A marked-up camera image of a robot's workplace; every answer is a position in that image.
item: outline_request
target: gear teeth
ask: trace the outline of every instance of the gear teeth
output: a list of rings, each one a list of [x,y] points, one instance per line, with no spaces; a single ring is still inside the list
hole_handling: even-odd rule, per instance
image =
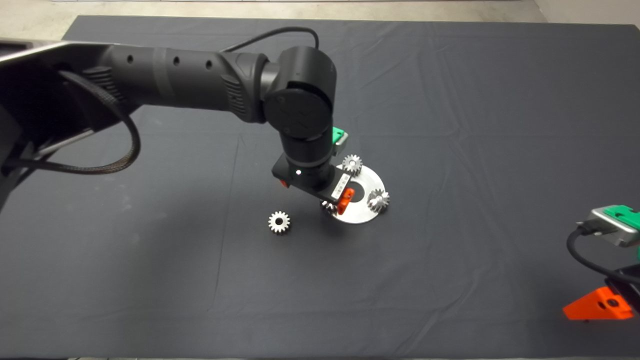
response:
[[[388,192],[384,189],[375,189],[369,194],[367,198],[367,205],[371,211],[381,213],[387,208],[387,206],[389,206],[390,201],[391,196]]]
[[[356,154],[345,156],[342,159],[342,169],[352,176],[357,176],[362,170],[362,158]]]
[[[272,233],[282,235],[291,228],[291,218],[284,211],[276,211],[269,217],[268,225]]]
[[[338,207],[336,207],[336,205],[333,205],[331,202],[326,200],[320,202],[320,206],[330,215],[333,215],[338,211]]]

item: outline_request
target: round metal plate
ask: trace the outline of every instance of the round metal plate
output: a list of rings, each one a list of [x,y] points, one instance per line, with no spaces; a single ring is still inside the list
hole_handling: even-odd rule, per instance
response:
[[[347,222],[349,224],[362,224],[373,220],[373,218],[378,216],[379,213],[369,209],[367,205],[367,196],[375,189],[385,189],[382,179],[380,179],[380,176],[378,176],[375,171],[362,165],[360,173],[357,176],[352,177],[351,181],[362,186],[364,196],[358,202],[350,202],[342,215],[333,213],[331,216],[341,222]]]

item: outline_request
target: orange bracket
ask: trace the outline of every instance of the orange bracket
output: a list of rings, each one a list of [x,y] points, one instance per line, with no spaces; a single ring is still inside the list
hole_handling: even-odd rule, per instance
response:
[[[620,295],[603,286],[563,308],[569,320],[624,320],[634,317],[631,307]]]
[[[338,214],[342,215],[344,214],[344,211],[347,210],[347,205],[349,205],[349,203],[351,202],[351,198],[353,198],[353,194],[355,194],[356,191],[352,188],[346,188],[344,189],[344,193],[342,193],[342,197],[340,198],[340,200],[338,200]]]

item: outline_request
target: barcode sticker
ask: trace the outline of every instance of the barcode sticker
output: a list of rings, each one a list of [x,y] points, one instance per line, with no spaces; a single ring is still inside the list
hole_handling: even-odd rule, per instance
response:
[[[340,176],[338,185],[336,185],[335,188],[333,189],[333,192],[331,193],[331,197],[338,200],[340,198],[340,195],[342,195],[344,188],[347,187],[347,183],[349,182],[349,179],[351,179],[351,176],[349,176],[349,174],[343,174],[342,176]]]

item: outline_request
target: green plastic part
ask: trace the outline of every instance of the green plastic part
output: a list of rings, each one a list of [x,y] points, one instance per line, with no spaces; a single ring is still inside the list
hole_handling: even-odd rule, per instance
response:
[[[640,213],[626,205],[610,206],[604,209],[604,213],[636,230],[640,230]]]
[[[333,143],[337,143],[340,138],[344,135],[344,130],[339,129],[337,127],[333,127]]]

